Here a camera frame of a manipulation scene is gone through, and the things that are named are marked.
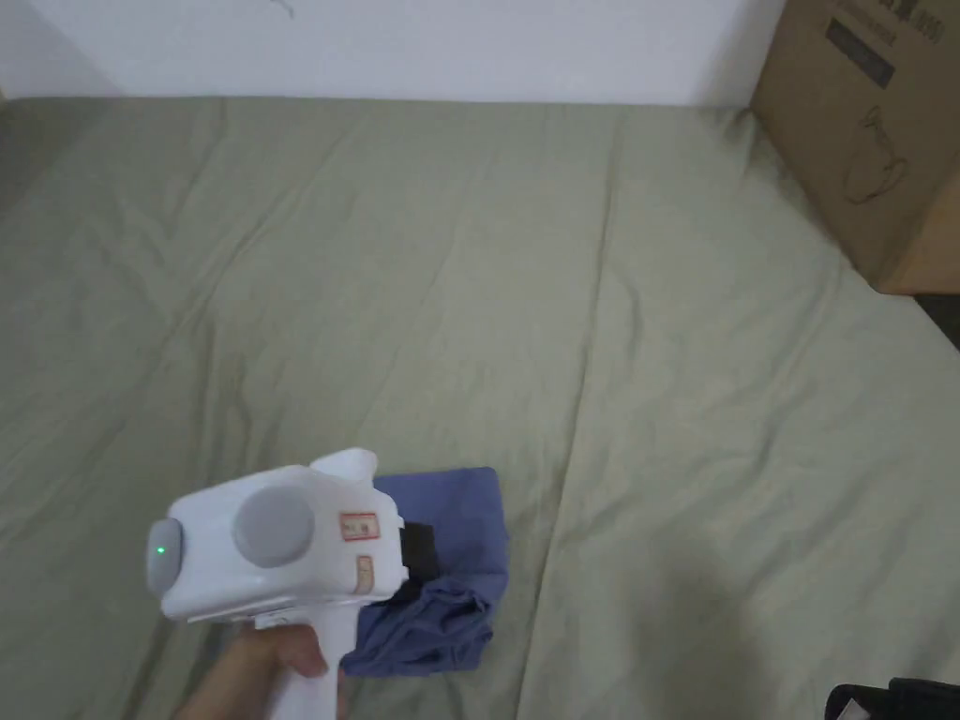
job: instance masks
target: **white handheld device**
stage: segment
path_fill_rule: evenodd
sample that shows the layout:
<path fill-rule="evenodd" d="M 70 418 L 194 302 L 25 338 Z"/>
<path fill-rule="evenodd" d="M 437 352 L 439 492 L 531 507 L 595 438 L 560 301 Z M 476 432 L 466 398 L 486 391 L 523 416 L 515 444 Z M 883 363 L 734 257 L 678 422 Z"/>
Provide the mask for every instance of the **white handheld device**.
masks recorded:
<path fill-rule="evenodd" d="M 337 666 L 356 647 L 361 608 L 409 577 L 403 520 L 375 472 L 372 452 L 344 450 L 194 492 L 151 528 L 147 582 L 168 617 L 313 626 L 330 671 L 287 671 L 271 720 L 335 720 Z"/>

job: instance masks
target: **bed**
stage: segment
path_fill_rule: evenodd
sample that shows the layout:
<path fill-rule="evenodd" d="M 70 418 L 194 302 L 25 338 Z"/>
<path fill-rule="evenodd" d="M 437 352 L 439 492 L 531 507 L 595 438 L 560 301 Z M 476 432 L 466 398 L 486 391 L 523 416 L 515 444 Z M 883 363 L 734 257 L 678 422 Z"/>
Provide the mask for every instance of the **bed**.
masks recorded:
<path fill-rule="evenodd" d="M 493 466 L 482 668 L 353 718 L 804 718 L 960 680 L 960 355 L 746 111 L 245 99 L 0 110 L 0 696 L 162 718 L 186 492 L 359 444 Z"/>

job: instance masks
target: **finger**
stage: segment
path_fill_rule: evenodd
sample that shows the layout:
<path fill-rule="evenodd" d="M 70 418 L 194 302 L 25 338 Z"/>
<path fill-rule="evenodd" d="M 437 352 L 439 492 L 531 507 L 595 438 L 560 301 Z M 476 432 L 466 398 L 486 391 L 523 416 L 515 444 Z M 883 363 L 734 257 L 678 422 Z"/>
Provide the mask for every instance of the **finger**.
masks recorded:
<path fill-rule="evenodd" d="M 344 682 L 347 675 L 341 670 L 337 674 L 337 720 L 347 720 L 347 692 L 344 689 Z"/>
<path fill-rule="evenodd" d="M 287 625 L 266 632 L 276 632 L 272 640 L 276 658 L 282 664 L 304 678 L 317 678 L 326 673 L 326 661 L 320 652 L 317 634 L 309 625 Z"/>

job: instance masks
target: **red label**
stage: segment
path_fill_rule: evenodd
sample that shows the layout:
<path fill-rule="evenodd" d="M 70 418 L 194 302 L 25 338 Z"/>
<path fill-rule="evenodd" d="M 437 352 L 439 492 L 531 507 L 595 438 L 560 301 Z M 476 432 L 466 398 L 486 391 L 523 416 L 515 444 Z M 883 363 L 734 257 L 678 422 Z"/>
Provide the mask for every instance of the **red label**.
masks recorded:
<path fill-rule="evenodd" d="M 380 523 L 376 513 L 340 513 L 340 536 L 346 542 L 377 540 Z"/>
<path fill-rule="evenodd" d="M 369 555 L 357 556 L 357 587 L 354 595 L 369 595 L 373 592 L 373 558 Z"/>

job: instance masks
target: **blue cloth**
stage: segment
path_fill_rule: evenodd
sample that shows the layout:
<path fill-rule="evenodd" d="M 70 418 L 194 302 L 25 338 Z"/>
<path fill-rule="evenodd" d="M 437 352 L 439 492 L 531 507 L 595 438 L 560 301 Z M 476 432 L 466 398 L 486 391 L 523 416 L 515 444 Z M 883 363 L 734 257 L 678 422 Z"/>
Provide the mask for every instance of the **blue cloth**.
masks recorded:
<path fill-rule="evenodd" d="M 367 677 L 475 669 L 507 588 L 507 528 L 496 472 L 460 469 L 373 483 L 394 499 L 404 520 L 433 526 L 442 576 L 408 605 L 364 608 L 357 648 L 341 666 Z"/>

